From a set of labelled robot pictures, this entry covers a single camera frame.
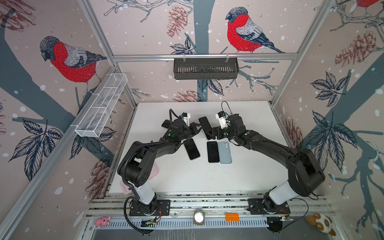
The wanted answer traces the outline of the black wall basket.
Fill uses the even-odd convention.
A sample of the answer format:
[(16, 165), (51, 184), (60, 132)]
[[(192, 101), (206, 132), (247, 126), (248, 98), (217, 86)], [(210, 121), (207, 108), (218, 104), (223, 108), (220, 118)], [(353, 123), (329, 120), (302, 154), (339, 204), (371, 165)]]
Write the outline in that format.
[(237, 58), (174, 59), (176, 80), (231, 80), (238, 73)]

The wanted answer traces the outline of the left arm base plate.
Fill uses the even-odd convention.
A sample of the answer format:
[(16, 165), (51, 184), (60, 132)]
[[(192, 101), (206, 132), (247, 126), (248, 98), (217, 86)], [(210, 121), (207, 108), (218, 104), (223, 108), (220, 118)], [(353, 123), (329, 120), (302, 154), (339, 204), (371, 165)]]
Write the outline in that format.
[(134, 201), (129, 207), (129, 216), (168, 216), (170, 214), (170, 203), (170, 200), (156, 200), (155, 202), (152, 201), (149, 205), (144, 205), (140, 201)]

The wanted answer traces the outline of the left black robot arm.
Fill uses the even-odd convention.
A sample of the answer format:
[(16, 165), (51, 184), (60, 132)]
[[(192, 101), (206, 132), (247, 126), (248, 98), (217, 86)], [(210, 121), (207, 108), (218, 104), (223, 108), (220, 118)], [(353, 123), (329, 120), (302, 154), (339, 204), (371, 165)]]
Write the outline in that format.
[(118, 166), (117, 173), (125, 186), (133, 192), (140, 211), (149, 215), (155, 212), (157, 195), (149, 183), (155, 159), (178, 151), (182, 143), (192, 139), (202, 130), (201, 124), (189, 122), (190, 115), (176, 115), (169, 109), (169, 119), (162, 127), (167, 131), (157, 142), (134, 142)]

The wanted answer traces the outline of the round silver button light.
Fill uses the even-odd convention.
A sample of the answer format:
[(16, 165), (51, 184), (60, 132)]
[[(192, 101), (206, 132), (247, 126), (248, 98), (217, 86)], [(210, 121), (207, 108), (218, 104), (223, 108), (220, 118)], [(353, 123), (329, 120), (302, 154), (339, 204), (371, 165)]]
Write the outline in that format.
[(193, 223), (195, 225), (204, 225), (205, 224), (205, 213), (202, 211), (195, 211), (193, 216)]

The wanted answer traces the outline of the black phone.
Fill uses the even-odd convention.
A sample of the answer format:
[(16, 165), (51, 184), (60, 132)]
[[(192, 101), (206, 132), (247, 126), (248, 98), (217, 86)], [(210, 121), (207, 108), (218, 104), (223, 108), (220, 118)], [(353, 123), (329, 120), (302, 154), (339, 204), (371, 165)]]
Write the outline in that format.
[(195, 160), (201, 156), (193, 139), (188, 139), (184, 141), (183, 144), (186, 148), (190, 160)]
[(170, 120), (165, 120), (162, 123), (162, 127), (166, 128), (166, 129), (172, 129), (173, 128), (173, 122), (171, 122)]
[(212, 137), (212, 126), (208, 120), (207, 117), (201, 117), (199, 118), (199, 123), (203, 129), (203, 132), (206, 136), (206, 139), (209, 141), (209, 140), (212, 140), (213, 137)]

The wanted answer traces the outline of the light-blue phone case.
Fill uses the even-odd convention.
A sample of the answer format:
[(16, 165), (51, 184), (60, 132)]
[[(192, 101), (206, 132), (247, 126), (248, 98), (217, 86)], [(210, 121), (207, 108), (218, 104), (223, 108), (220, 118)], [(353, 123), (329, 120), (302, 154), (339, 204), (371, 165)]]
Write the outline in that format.
[(221, 164), (231, 164), (232, 156), (229, 142), (218, 142), (219, 158)]

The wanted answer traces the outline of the pink phone case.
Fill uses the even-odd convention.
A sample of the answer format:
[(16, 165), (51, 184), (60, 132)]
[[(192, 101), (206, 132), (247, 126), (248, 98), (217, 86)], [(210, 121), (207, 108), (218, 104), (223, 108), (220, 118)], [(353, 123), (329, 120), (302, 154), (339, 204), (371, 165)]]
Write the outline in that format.
[[(149, 176), (149, 180), (154, 178), (158, 173), (159, 173), (159, 168), (158, 168), (157, 164), (154, 163), (154, 165), (152, 167), (151, 174)], [(125, 185), (123, 181), (120, 182), (120, 186), (121, 186), (123, 194), (125, 196), (129, 196), (129, 195), (133, 194), (132, 190), (130, 190), (130, 188), (127, 185)]]

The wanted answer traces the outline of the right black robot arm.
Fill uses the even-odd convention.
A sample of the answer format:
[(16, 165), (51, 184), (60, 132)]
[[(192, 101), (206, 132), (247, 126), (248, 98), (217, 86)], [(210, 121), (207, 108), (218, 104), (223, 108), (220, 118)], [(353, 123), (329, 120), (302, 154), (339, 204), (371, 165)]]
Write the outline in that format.
[(310, 196), (325, 181), (324, 171), (311, 150), (284, 146), (248, 130), (238, 114), (224, 115), (221, 123), (224, 125), (214, 128), (207, 124), (204, 133), (213, 140), (233, 140), (238, 146), (262, 153), (287, 169), (288, 179), (264, 195), (263, 205), (268, 213), (275, 213), (288, 200)]

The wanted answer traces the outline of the pink plush toy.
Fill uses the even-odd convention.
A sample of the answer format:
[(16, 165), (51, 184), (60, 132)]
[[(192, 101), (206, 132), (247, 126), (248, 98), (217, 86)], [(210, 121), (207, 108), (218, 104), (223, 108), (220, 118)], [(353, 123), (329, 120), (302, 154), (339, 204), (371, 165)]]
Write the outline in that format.
[(100, 217), (95, 220), (95, 226), (97, 228), (108, 227), (110, 225), (111, 217)]

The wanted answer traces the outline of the orange toy brick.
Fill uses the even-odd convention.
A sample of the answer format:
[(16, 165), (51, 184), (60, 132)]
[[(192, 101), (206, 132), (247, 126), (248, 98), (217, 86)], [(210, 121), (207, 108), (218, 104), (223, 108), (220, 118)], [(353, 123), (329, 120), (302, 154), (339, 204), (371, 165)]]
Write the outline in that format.
[(237, 213), (226, 213), (225, 214), (227, 222), (239, 222), (240, 216)]

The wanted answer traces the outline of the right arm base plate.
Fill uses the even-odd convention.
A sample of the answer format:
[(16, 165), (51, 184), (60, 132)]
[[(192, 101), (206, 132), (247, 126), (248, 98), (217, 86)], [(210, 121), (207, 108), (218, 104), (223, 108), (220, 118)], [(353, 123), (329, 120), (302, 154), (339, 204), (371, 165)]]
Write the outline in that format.
[(287, 202), (276, 205), (272, 200), (248, 199), (247, 210), (252, 215), (290, 215), (291, 211)]

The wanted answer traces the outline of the brown white plush toy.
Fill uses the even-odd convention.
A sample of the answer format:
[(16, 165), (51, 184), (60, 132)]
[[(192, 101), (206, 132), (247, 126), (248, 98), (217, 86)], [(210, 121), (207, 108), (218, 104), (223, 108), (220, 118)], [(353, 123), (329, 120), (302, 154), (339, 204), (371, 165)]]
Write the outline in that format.
[(337, 235), (337, 233), (333, 229), (333, 221), (328, 216), (325, 216), (320, 213), (314, 213), (313, 215), (306, 216), (305, 220), (310, 225), (317, 227), (317, 229), (322, 233), (329, 234), (333, 237)]

